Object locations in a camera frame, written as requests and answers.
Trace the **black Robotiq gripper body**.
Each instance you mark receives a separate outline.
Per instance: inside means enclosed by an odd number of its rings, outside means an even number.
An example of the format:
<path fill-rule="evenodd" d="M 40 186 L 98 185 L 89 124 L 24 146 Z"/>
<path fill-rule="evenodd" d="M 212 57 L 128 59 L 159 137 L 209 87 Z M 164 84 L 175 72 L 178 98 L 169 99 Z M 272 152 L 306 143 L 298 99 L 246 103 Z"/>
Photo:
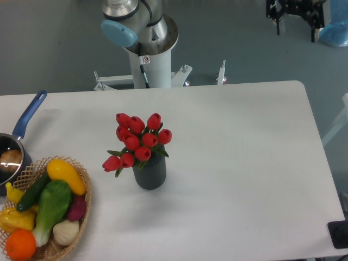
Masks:
<path fill-rule="evenodd" d="M 282 10 L 289 15 L 303 19 L 324 19 L 324 3 L 326 1 L 283 1 Z"/>

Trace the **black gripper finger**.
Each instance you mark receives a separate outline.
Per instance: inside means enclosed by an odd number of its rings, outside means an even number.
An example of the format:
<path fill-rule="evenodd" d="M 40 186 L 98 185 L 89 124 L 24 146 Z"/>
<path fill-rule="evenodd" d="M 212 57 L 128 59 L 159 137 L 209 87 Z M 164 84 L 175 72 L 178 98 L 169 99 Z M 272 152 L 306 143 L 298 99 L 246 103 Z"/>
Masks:
<path fill-rule="evenodd" d="M 308 10 L 304 20 L 310 26 L 310 40 L 315 43 L 320 37 L 320 31 L 325 26 L 324 12 L 321 8 Z"/>
<path fill-rule="evenodd" d="M 283 1 L 266 0 L 265 1 L 266 17 L 272 19 L 276 25 L 277 35 L 280 35 L 285 31 L 285 25 L 283 21 L 283 15 L 285 13 L 285 7 Z"/>

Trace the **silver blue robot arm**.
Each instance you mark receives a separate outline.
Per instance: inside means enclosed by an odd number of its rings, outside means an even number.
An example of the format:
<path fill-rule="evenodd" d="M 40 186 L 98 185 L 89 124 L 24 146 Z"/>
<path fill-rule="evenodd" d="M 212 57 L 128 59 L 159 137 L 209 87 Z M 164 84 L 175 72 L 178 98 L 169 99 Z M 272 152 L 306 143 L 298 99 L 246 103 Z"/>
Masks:
<path fill-rule="evenodd" d="M 162 1 L 103 1 L 103 34 L 112 43 L 138 56 L 171 50 L 179 31 L 175 21 L 163 13 Z M 277 31 L 285 14 L 301 17 L 311 28 L 311 41 L 331 20 L 329 1 L 265 1 L 265 15 Z"/>

